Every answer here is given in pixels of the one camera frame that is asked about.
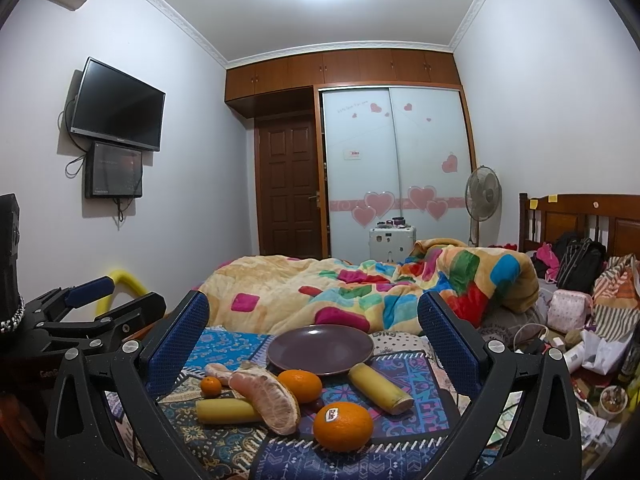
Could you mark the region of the striped cloth bag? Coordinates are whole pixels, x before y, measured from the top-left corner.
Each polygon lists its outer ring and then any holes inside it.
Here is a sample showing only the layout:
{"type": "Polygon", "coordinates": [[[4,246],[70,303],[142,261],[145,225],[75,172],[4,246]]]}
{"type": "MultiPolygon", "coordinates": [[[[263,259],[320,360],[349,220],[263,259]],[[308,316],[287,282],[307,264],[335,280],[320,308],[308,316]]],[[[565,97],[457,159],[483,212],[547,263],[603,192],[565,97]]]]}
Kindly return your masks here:
{"type": "Polygon", "coordinates": [[[596,334],[618,341],[632,333],[639,322],[639,261],[634,254],[612,257],[593,289],[596,334]]]}

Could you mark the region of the yellow foam tube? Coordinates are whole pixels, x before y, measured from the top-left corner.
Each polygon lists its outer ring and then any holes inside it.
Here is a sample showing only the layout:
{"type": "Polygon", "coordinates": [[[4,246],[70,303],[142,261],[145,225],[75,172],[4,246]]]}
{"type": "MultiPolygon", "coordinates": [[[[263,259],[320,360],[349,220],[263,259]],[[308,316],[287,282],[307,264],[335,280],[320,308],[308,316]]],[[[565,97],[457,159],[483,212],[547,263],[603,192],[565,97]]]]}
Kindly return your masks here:
{"type": "Polygon", "coordinates": [[[100,316],[111,310],[113,300],[119,292],[126,292],[134,299],[142,297],[149,292],[149,289],[147,289],[134,274],[124,269],[115,269],[108,274],[108,277],[114,283],[114,290],[96,302],[96,316],[100,316]]]}

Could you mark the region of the white small cabinet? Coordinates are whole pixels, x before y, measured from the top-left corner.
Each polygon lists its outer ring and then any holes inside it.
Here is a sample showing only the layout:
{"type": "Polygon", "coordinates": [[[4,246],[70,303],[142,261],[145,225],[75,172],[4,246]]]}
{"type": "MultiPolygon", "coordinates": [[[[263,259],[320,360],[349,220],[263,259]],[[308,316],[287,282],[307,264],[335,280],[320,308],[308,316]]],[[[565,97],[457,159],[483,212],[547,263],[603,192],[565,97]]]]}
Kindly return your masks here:
{"type": "Polygon", "coordinates": [[[414,226],[377,226],[369,231],[370,258],[378,262],[402,263],[416,242],[414,226]]]}

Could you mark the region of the short yellow sugarcane piece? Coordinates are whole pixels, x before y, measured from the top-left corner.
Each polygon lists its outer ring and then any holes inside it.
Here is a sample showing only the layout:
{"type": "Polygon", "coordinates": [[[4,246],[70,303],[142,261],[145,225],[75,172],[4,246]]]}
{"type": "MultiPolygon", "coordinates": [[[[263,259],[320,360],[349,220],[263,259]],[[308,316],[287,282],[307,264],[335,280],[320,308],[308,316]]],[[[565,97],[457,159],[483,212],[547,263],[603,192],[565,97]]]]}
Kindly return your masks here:
{"type": "Polygon", "coordinates": [[[195,403],[196,416],[203,425],[242,425],[260,422],[262,416],[243,399],[204,399],[195,403]]]}

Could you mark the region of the large orange with sticker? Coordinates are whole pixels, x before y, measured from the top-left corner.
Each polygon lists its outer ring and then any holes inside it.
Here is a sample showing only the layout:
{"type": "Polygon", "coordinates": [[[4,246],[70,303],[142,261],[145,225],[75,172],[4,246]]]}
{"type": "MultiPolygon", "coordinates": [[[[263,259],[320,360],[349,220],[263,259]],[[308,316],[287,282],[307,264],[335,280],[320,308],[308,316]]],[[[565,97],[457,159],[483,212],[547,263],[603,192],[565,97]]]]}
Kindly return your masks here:
{"type": "Polygon", "coordinates": [[[373,419],[362,406],[335,402],[324,406],[314,418],[314,440],[332,452],[357,451],[373,434],[373,419]]]}

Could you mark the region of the colourful patchwork quilt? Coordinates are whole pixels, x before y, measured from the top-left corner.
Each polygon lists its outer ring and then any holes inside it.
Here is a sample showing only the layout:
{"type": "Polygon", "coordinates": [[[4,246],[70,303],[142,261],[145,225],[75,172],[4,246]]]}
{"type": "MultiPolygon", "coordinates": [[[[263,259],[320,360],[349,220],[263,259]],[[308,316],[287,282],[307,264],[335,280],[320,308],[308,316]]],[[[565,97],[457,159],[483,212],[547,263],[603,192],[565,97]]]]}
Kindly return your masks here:
{"type": "Polygon", "coordinates": [[[480,327],[492,306],[516,314],[533,307],[539,283],[521,252],[432,238],[416,242],[402,263],[241,257],[220,266],[200,289],[208,300],[209,325],[230,332],[280,335],[335,324],[416,335],[418,303],[427,292],[480,327]]]}

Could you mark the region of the small tangerine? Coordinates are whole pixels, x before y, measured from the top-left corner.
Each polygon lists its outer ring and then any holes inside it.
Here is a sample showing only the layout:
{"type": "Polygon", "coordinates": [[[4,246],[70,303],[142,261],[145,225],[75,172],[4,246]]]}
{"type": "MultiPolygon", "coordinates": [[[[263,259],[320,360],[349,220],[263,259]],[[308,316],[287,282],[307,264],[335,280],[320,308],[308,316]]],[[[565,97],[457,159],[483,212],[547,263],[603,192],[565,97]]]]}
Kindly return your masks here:
{"type": "Polygon", "coordinates": [[[206,376],[200,382],[200,389],[203,398],[216,398],[221,394],[222,383],[216,377],[206,376]]]}

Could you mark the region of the dotted grey pillow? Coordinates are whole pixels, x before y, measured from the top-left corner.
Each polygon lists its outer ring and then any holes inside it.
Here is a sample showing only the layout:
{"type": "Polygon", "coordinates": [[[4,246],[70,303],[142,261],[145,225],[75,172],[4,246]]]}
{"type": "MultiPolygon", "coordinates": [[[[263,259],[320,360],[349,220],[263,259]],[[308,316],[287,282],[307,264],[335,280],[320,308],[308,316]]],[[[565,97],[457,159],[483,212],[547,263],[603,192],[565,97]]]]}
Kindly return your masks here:
{"type": "Polygon", "coordinates": [[[373,355],[387,356],[395,353],[424,351],[421,337],[401,332],[376,332],[370,335],[373,341],[373,355]]]}

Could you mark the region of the standing electric fan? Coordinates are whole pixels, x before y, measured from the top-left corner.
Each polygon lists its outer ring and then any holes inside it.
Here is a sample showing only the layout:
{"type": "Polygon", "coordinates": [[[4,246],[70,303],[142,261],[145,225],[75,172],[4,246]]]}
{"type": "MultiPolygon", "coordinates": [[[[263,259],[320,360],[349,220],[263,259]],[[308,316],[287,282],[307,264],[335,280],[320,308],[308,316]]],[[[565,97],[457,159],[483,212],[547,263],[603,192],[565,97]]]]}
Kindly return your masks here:
{"type": "Polygon", "coordinates": [[[471,219],[469,241],[480,244],[480,225],[498,210],[502,199],[502,186],[498,174],[487,166],[477,167],[466,180],[464,203],[471,219]]]}

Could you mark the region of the wooden headboard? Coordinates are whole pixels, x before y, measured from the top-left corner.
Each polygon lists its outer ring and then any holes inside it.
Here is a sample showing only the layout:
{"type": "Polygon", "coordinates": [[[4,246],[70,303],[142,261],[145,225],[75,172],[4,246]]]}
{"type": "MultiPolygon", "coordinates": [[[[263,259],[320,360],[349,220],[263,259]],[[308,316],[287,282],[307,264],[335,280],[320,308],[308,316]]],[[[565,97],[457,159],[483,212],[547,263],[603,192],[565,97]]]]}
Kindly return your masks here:
{"type": "Polygon", "coordinates": [[[518,250],[531,252],[572,232],[601,243],[609,256],[639,257],[640,197],[629,194],[518,196],[518,250]]]}

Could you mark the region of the long yellow sugarcane piece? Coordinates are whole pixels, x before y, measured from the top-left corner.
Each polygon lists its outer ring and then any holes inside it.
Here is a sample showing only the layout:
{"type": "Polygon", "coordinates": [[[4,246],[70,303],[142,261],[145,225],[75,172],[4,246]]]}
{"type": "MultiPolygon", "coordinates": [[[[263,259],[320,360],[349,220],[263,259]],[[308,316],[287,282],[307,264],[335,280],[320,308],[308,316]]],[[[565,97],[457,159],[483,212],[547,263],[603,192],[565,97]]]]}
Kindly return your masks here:
{"type": "Polygon", "coordinates": [[[413,408],[412,396],[366,364],[354,365],[348,378],[357,390],[387,414],[397,416],[413,408]]]}

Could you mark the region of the medium orange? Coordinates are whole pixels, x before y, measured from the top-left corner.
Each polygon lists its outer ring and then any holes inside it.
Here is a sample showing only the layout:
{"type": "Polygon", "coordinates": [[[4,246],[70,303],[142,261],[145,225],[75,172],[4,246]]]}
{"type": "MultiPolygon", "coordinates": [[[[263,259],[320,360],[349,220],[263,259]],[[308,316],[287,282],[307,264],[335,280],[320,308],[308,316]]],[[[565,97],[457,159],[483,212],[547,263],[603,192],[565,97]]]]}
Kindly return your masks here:
{"type": "Polygon", "coordinates": [[[299,404],[316,402],[322,393],[322,381],[308,370],[284,370],[279,382],[290,390],[299,404]]]}

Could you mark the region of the brown wooden door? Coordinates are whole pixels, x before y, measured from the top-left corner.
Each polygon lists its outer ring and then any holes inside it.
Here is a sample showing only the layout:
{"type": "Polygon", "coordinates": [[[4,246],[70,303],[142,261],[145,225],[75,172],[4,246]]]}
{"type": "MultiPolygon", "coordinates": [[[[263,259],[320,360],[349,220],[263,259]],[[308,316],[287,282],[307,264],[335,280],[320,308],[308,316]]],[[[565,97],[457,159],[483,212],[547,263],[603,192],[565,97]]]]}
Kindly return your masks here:
{"type": "Polygon", "coordinates": [[[309,116],[256,124],[256,193],[260,253],[322,256],[316,133],[309,116]]]}

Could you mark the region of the purple round plate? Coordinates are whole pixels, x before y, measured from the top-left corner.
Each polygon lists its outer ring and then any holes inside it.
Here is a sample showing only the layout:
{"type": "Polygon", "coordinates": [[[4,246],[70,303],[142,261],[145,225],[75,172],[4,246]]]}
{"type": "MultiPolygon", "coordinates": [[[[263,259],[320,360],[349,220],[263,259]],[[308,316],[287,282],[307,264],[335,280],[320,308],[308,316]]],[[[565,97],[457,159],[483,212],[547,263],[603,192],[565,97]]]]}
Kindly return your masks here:
{"type": "Polygon", "coordinates": [[[278,370],[306,370],[331,376],[367,362],[373,348],[372,338],[358,328],[311,325],[275,336],[268,347],[267,360],[278,370]]]}

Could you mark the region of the white sliding wardrobe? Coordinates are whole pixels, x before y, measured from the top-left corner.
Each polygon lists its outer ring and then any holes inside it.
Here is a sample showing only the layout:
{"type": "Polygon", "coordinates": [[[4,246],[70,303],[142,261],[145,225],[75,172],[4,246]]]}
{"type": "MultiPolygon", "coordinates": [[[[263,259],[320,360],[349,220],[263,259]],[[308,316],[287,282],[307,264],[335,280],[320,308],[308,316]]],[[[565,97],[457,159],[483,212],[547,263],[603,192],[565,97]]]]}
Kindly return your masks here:
{"type": "Polygon", "coordinates": [[[335,258],[370,258],[369,231],[414,226],[416,240],[468,238],[472,172],[458,90],[370,87],[321,95],[329,244],[335,258]]]}

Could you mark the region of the lower wall monitor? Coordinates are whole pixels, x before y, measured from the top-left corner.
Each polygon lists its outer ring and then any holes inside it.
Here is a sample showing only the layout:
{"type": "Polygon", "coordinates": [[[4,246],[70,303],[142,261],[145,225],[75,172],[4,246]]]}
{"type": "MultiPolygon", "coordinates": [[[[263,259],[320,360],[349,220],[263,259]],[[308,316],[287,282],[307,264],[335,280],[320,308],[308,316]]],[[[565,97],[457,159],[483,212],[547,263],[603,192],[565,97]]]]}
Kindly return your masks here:
{"type": "Polygon", "coordinates": [[[86,157],[85,198],[139,198],[142,176],[140,151],[93,142],[86,157]]]}

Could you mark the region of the large peeled pomelo piece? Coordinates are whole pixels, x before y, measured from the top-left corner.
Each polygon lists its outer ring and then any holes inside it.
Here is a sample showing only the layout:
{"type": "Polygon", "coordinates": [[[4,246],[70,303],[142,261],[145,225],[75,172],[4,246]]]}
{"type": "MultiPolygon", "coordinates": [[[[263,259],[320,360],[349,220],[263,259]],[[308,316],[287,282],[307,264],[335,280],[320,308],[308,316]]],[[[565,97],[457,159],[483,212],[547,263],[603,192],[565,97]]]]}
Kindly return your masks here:
{"type": "Polygon", "coordinates": [[[268,370],[246,362],[231,373],[228,386],[252,404],[275,434],[290,436],[296,433],[300,422],[298,401],[268,370]]]}

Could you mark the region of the upper wall television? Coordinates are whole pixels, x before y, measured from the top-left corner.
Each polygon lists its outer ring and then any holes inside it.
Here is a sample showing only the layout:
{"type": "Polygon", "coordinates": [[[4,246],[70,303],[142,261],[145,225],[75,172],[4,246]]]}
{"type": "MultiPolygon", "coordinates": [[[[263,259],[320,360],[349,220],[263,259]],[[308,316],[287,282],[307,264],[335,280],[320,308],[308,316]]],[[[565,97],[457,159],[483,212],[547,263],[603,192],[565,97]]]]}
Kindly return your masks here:
{"type": "Polygon", "coordinates": [[[166,93],[96,58],[87,58],[73,100],[70,132],[158,152],[166,93]]]}

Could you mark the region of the blue patterned bed sheet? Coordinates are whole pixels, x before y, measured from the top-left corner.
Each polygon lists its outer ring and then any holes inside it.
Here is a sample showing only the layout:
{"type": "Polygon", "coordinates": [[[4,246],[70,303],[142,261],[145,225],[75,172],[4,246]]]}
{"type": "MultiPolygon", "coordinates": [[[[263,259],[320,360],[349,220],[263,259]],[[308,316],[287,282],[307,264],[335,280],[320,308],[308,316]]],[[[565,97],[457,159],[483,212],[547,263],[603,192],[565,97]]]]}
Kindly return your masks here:
{"type": "Polygon", "coordinates": [[[387,414],[352,386],[345,375],[323,378],[320,400],[300,410],[296,434],[279,437],[260,422],[205,426],[195,403],[209,363],[235,370],[245,361],[267,362],[271,337],[208,328],[178,375],[174,391],[158,401],[176,433],[213,479],[415,479],[434,457],[469,404],[458,396],[427,340],[424,351],[372,356],[369,365],[413,397],[413,408],[387,414]],[[320,408],[352,402],[373,419],[367,446],[332,453],[314,440],[320,408]]]}

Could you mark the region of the black backpack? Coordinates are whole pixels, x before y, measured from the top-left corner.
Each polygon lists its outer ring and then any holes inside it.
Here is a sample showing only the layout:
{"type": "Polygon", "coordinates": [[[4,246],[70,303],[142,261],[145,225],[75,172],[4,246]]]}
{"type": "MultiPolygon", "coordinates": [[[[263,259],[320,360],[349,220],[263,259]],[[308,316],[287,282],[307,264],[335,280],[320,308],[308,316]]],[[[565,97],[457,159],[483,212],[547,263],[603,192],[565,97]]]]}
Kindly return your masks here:
{"type": "Polygon", "coordinates": [[[591,295],[596,279],[603,272],[608,252],[591,238],[571,240],[560,261],[555,283],[558,289],[591,295]]]}

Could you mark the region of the pink quilted bag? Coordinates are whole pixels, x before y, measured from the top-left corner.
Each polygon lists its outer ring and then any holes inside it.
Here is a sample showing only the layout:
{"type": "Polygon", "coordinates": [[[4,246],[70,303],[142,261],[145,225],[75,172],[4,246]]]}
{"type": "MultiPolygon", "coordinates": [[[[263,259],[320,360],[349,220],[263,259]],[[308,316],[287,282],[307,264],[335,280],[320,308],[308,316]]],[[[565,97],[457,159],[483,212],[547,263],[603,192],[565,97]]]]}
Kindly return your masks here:
{"type": "Polygon", "coordinates": [[[547,326],[558,333],[582,330],[591,314],[592,297],[584,292],[558,289],[549,302],[547,326]]]}

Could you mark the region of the small peeled pomelo piece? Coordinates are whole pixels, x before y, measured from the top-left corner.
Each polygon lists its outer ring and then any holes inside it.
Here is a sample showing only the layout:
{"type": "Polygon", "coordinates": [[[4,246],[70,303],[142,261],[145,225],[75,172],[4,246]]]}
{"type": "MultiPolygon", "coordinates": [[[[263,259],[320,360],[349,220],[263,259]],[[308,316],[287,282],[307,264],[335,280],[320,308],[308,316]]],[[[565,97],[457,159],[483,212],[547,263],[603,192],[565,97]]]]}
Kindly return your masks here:
{"type": "Polygon", "coordinates": [[[220,363],[209,363],[205,367],[205,375],[207,377],[213,377],[221,383],[221,385],[226,386],[229,383],[229,379],[231,378],[233,372],[232,370],[228,370],[227,367],[220,363]]]}

